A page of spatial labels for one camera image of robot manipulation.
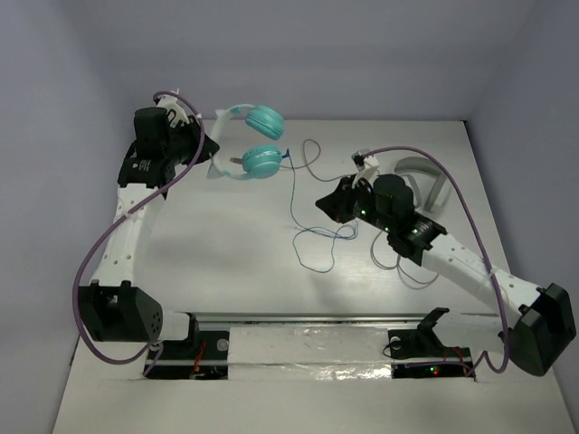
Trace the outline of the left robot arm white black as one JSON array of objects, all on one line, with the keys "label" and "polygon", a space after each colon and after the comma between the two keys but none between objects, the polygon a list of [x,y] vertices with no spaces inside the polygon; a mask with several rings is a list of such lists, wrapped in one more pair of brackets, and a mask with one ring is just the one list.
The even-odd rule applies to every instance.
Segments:
[{"label": "left robot arm white black", "polygon": [[161,105],[134,115],[136,138],[118,175],[114,229],[99,266],[75,297],[79,319],[97,342],[153,343],[163,309],[140,286],[147,245],[178,165],[204,162],[219,146],[183,110]]}]

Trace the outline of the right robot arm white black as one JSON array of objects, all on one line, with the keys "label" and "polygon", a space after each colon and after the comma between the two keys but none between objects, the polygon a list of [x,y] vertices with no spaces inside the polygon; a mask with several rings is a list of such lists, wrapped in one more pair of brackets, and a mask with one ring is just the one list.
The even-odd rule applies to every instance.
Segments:
[{"label": "right robot arm white black", "polygon": [[504,354],[522,371],[543,376],[574,340],[572,303],[564,288],[541,288],[466,248],[415,210],[413,191],[400,176],[380,175],[373,183],[345,176],[316,206],[334,222],[358,219],[377,228],[400,257],[448,279],[496,313],[491,318],[436,307],[416,327],[389,335],[387,349],[395,360],[415,362],[479,348]]}]

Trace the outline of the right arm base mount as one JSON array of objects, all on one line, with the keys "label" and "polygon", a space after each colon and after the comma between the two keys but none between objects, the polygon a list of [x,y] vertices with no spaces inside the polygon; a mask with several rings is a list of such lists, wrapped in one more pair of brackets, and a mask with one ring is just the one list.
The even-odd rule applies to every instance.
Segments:
[{"label": "right arm base mount", "polygon": [[382,355],[394,362],[395,379],[476,378],[470,349],[445,346],[435,334],[435,326],[449,312],[436,307],[415,328],[388,332]]}]

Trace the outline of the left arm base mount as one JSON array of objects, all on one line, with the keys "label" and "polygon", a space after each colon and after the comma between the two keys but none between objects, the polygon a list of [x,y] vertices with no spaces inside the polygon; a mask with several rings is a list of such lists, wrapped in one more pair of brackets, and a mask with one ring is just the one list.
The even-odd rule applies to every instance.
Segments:
[{"label": "left arm base mount", "polygon": [[230,329],[205,326],[189,316],[184,340],[165,340],[161,352],[150,350],[143,376],[149,380],[227,380]]}]

